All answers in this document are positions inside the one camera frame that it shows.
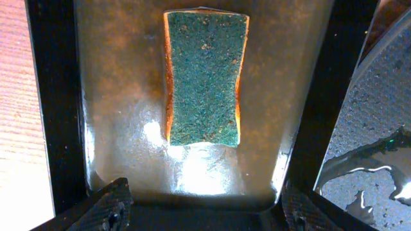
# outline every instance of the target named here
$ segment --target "wooden surface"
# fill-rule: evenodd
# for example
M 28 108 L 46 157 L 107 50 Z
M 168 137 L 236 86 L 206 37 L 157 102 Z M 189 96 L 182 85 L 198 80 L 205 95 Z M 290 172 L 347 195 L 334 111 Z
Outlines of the wooden surface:
M 53 217 L 24 0 L 0 0 L 1 230 Z

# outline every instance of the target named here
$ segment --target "sponge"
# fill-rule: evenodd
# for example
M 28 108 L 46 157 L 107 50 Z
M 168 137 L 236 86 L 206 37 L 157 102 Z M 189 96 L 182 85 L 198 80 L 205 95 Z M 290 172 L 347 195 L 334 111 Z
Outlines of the sponge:
M 239 86 L 249 17 L 197 8 L 164 13 L 170 145 L 240 143 Z

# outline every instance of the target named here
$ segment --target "scrubbing pad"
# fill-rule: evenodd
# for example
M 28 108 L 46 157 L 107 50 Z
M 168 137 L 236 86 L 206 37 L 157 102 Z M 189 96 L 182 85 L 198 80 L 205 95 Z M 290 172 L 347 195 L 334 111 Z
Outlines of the scrubbing pad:
M 249 17 L 215 10 L 164 13 L 166 138 L 172 146 L 240 143 L 240 72 Z

